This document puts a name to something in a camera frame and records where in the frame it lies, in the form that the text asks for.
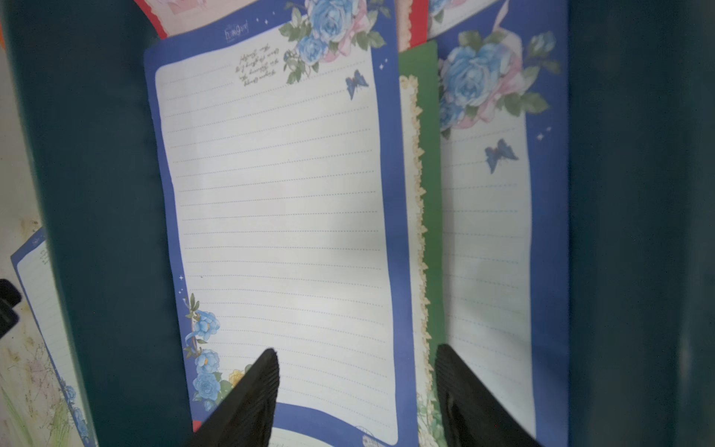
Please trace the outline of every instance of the blue floral stationery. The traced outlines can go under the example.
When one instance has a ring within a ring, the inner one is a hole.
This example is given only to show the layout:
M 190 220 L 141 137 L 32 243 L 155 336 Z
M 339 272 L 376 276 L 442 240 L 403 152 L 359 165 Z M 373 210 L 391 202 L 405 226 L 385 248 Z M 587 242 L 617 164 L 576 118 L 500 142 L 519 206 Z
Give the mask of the blue floral stationery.
M 479 12 L 448 21 L 459 9 Z M 566 3 L 432 0 L 430 10 L 442 19 L 430 33 L 440 65 L 447 339 L 529 433 L 564 447 Z
M 418 444 L 394 16 L 259 0 L 147 50 L 194 428 L 272 347 L 281 443 Z

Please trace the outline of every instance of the dark green fabric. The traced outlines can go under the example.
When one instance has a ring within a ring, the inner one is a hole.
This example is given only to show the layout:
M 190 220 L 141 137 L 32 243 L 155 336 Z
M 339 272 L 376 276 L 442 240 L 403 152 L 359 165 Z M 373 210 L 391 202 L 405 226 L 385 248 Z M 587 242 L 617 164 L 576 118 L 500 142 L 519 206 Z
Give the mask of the dark green fabric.
M 131 0 L 8 0 L 3 32 L 61 299 L 102 447 L 191 433 Z

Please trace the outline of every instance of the blue flower illustration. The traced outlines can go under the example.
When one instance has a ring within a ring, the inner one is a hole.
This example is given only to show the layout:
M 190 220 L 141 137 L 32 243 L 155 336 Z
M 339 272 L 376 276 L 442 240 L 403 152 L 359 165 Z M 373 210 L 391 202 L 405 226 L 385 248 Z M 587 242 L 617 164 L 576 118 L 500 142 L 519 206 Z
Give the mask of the blue flower illustration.
M 464 107 L 453 102 L 440 100 L 440 130 L 448 129 L 464 118 Z
M 210 401 L 218 399 L 219 391 L 221 391 L 221 385 L 216 380 L 216 376 L 209 373 L 200 373 L 194 379 L 194 388 L 199 392 L 201 398 Z
M 213 312 L 197 310 L 196 313 L 201 319 L 194 323 L 194 335 L 196 335 L 197 338 L 208 341 L 211 335 L 218 332 L 221 325 Z
M 215 373 L 219 370 L 219 355 L 210 349 L 201 351 L 201 355 L 196 357 L 196 372 Z
M 327 52 L 327 44 L 313 36 L 303 37 L 296 47 L 300 58 L 308 65 L 313 65 Z
M 358 0 L 309 0 L 307 7 L 315 36 L 325 43 L 337 42 L 352 26 Z
M 442 66 L 445 98 L 459 107 L 478 107 L 497 87 L 511 61 L 511 50 L 502 44 L 486 44 L 479 52 L 458 46 Z

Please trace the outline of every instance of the floral illustration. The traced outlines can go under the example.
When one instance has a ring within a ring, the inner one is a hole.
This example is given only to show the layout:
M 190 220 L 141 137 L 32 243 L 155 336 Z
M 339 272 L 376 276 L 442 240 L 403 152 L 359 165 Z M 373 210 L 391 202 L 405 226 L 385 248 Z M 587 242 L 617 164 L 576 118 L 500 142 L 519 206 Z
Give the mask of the floral illustration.
M 385 45 L 380 33 L 373 31 L 379 13 L 390 17 L 384 1 L 369 0 L 369 6 L 368 0 L 305 0 L 304 6 L 288 2 L 291 20 L 278 29 L 289 42 L 296 42 L 283 55 L 283 71 L 290 69 L 288 84 L 317 73 L 321 62 L 350 55 L 355 45 L 365 51 Z
M 445 9 L 454 8 L 463 4 L 467 0 L 430 0 L 429 17 L 437 23 L 442 23 L 445 16 Z
M 184 304 L 189 309 L 186 318 L 191 320 L 191 333 L 186 336 L 187 347 L 186 358 L 194 358 L 196 365 L 196 378 L 192 382 L 194 386 L 194 401 L 203 402 L 206 411 L 212 411 L 231 392 L 251 365 L 247 365 L 245 370 L 233 370 L 228 380 L 222 379 L 219 372 L 219 354 L 210 349 L 204 349 L 200 345 L 206 342 L 221 328 L 216 315 L 212 312 L 199 310 L 199 301 L 196 301 L 194 294 L 190 299 L 184 299 Z
M 75 425 L 77 426 L 77 432 L 79 437 L 82 438 L 82 443 L 87 445 L 94 445 L 92 439 L 89 436 L 89 430 L 87 429 L 87 421 L 84 420 L 84 414 L 82 410 L 76 405 L 75 400 L 77 399 L 77 392 L 72 388 L 71 385 L 67 385 L 62 378 L 59 379 L 59 386 L 63 390 L 64 395 L 67 399 L 67 406 L 69 406 L 69 411 L 72 413 L 72 418 L 74 419 Z
M 560 74 L 560 64 L 549 55 L 556 45 L 551 31 L 534 36 L 523 58 L 521 38 L 501 28 L 508 11 L 504 3 L 492 33 L 459 33 L 460 46 L 440 60 L 440 128 L 449 138 L 451 129 L 467 129 L 478 121 L 491 122 L 497 109 L 515 117 L 549 108 L 546 100 L 528 90 L 542 68 Z

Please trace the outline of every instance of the blue butterfly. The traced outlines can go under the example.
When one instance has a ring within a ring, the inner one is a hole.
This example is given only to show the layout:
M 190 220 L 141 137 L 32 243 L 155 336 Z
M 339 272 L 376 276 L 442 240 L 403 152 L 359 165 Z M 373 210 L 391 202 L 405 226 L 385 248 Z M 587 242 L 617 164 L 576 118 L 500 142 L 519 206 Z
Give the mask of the blue butterfly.
M 487 163 L 489 164 L 489 170 L 492 174 L 494 173 L 494 169 L 496 169 L 496 162 L 500 159 L 508 158 L 510 160 L 518 160 L 516 155 L 514 155 L 513 149 L 511 149 L 511 146 L 506 144 L 504 138 L 500 139 L 496 144 L 496 149 L 487 147 L 484 149 L 484 152 L 487 154 Z
M 351 78 L 345 78 L 345 83 L 347 84 L 347 92 L 350 93 L 350 99 L 355 95 L 355 89 L 359 86 L 369 87 L 368 82 L 360 74 L 359 70 L 355 70 L 355 76 Z

